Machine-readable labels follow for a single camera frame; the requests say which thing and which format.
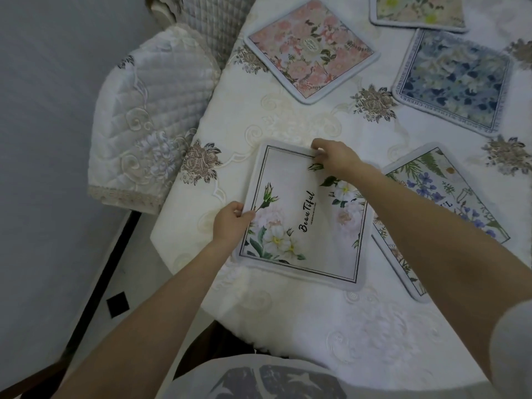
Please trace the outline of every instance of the hand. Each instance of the hand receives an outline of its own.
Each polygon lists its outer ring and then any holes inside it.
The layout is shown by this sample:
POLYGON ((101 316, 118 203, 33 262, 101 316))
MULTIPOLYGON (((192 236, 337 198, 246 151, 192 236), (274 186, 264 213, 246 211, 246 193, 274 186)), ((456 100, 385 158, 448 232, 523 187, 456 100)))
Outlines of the hand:
POLYGON ((230 202, 214 218, 212 241, 232 251, 236 248, 249 223, 255 218, 254 211, 242 213, 244 205, 237 201, 230 202))
POLYGON ((340 180, 353 183, 357 172, 367 166, 355 151, 341 141, 315 138, 311 147, 318 150, 314 161, 322 164, 331 175, 340 180))

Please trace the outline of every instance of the white tablecloth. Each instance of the white tablecloth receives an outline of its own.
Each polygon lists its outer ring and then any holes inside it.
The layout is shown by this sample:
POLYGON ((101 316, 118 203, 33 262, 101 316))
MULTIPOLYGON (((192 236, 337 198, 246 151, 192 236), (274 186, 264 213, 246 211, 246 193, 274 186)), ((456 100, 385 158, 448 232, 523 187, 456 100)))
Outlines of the white tablecloth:
MULTIPOLYGON (((152 233, 170 270, 179 271, 210 241, 214 216, 223 205, 244 200, 261 140, 309 146, 314 137, 342 140, 381 166, 429 141, 443 143, 504 214, 511 236, 507 248, 530 264, 530 175, 487 167, 488 151, 482 147, 488 139, 413 108, 388 106, 396 116, 390 121, 354 113, 351 96, 372 85, 390 90, 414 31, 370 24, 368 0, 325 1, 371 39, 380 60, 316 104, 302 105, 242 49, 244 33, 300 1, 257 0, 200 122, 190 172, 182 169, 152 233)), ((471 27, 465 37, 498 50, 518 38, 530 39, 530 0, 464 3, 471 27)), ((516 65, 502 123, 505 140, 518 137, 525 149, 532 146, 531 68, 516 65)), ((228 261, 202 307, 256 347, 317 362, 355 385, 451 388, 485 378, 435 305, 409 296, 373 241, 367 281, 358 293, 228 261)))

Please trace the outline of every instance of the person's left hand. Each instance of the person's left hand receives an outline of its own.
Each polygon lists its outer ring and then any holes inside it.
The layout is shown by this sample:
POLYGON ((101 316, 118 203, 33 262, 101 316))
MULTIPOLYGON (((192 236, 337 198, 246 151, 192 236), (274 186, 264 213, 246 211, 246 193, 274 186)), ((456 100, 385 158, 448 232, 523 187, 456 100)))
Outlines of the person's left hand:
POLYGON ((254 211, 242 213, 244 205, 237 201, 230 202, 214 218, 212 241, 228 250, 236 248, 249 223, 255 218, 254 211))

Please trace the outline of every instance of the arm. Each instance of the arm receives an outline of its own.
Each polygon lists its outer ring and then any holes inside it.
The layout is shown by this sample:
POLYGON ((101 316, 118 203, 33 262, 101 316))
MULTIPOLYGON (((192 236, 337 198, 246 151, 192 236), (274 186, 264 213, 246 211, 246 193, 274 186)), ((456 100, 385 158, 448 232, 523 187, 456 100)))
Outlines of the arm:
POLYGON ((54 399, 155 397, 216 274, 255 217, 240 216, 242 208, 233 201, 217 214, 212 242, 124 319, 54 399))
POLYGON ((315 139, 316 162, 369 202, 430 297, 490 378, 499 318, 532 299, 532 272, 495 239, 382 175, 342 142, 315 139))

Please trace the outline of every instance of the white wall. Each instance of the white wall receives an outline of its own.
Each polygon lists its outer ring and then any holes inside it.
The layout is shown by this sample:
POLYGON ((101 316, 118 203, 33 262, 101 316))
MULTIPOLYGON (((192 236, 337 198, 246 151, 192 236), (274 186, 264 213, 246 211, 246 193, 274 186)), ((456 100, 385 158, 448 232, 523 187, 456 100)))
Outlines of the white wall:
POLYGON ((55 362, 125 211, 87 197, 94 103, 144 0, 0 3, 0 390, 55 362))

